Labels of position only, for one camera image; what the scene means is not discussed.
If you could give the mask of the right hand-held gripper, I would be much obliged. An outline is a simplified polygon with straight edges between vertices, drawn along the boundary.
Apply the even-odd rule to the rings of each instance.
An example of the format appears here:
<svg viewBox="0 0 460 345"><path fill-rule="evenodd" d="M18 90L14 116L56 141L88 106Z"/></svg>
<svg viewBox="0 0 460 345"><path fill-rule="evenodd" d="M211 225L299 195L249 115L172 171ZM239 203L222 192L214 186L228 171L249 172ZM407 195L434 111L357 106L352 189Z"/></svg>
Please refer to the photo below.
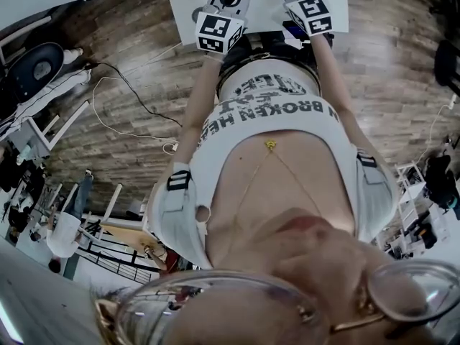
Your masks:
<svg viewBox="0 0 460 345"><path fill-rule="evenodd" d="M309 37L333 30L328 0L284 0L291 19Z"/></svg>

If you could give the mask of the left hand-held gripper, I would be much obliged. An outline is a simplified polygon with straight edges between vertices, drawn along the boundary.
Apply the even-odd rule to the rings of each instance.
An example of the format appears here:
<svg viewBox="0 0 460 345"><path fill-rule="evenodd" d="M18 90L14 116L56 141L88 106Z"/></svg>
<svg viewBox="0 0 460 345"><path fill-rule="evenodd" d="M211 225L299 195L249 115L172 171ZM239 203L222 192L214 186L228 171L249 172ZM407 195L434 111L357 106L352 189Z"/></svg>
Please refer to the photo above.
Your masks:
<svg viewBox="0 0 460 345"><path fill-rule="evenodd" d="M193 11L199 50L227 54L242 38L250 0L208 0Z"/></svg>

